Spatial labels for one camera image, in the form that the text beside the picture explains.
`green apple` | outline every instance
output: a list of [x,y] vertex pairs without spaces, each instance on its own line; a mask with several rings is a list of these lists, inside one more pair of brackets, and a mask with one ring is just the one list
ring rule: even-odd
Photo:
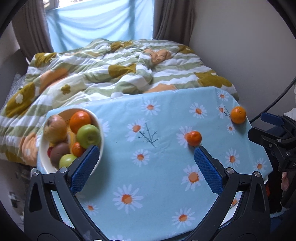
[[80,127],[76,134],[76,139],[85,149],[90,145],[99,146],[101,144],[100,131],[94,125],[84,125]]
[[76,159],[76,156],[74,156],[73,154],[63,155],[59,160],[59,168],[69,167],[72,164],[72,162],[74,162],[75,159]]

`light blue tablecloth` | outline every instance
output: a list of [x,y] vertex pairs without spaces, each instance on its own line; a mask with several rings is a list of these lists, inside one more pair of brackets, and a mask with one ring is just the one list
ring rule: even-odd
[[[272,167],[264,148],[248,140],[250,123],[233,125],[229,118],[237,105],[227,92],[206,87],[75,106],[95,113],[104,129],[101,163],[77,194],[95,224],[110,239],[128,241],[163,240],[193,230],[217,195],[184,138],[191,130],[201,133],[202,145],[225,167],[245,174],[259,168],[266,177]],[[43,171],[39,161],[38,169]],[[71,225],[56,193],[54,198]]]

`metal screw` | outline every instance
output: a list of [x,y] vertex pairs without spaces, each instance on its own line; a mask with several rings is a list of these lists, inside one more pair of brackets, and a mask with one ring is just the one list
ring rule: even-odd
[[232,168],[230,168],[230,167],[229,167],[229,168],[227,168],[227,169],[226,169],[226,171],[227,171],[227,173],[229,173],[229,174],[232,174],[232,173],[234,173],[234,170],[233,170]]
[[33,176],[38,176],[39,173],[40,173],[40,171],[36,170],[36,171],[33,172]]
[[67,171],[67,168],[66,167],[61,167],[60,169],[59,169],[59,172],[60,173],[64,173],[64,172],[66,172]]
[[260,172],[255,172],[254,175],[257,177],[261,176]]

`tangerine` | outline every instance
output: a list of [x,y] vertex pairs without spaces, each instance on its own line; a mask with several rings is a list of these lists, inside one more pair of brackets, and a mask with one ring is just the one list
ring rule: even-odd
[[85,111],[78,111],[72,115],[69,126],[71,131],[76,134],[80,127],[91,124],[91,117]]
[[75,142],[72,146],[72,153],[76,157],[81,157],[85,152],[85,149],[79,144],[79,142]]
[[247,118],[246,110],[241,106],[234,107],[230,112],[230,119],[235,124],[242,124]]
[[198,131],[191,131],[187,134],[186,140],[190,146],[198,146],[202,142],[202,135]]

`striped blanket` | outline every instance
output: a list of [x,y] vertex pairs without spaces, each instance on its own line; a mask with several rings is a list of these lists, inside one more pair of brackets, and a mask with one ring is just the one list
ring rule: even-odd
[[24,86],[0,114],[0,159],[35,166],[48,111],[82,102],[184,88],[234,86],[185,45],[160,40],[108,41],[64,53],[39,53]]

